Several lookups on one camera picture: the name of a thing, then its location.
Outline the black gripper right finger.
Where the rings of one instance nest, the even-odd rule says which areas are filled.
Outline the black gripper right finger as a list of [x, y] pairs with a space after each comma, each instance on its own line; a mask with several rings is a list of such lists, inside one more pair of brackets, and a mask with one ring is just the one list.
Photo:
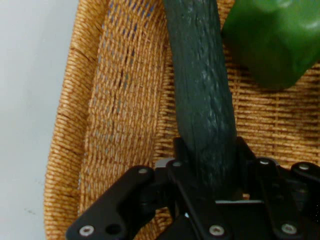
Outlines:
[[300, 161], [286, 169], [257, 157], [242, 137], [236, 139], [240, 179], [265, 219], [249, 231], [255, 240], [320, 238], [320, 167]]

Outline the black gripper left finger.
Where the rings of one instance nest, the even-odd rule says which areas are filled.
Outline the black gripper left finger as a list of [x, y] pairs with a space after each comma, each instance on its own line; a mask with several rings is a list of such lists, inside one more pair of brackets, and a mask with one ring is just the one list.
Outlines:
[[172, 223], [160, 240], [224, 240], [227, 225], [190, 171], [188, 151], [174, 140], [175, 157], [156, 168], [137, 165], [126, 171], [66, 231], [68, 240], [132, 240], [156, 211], [168, 208]]

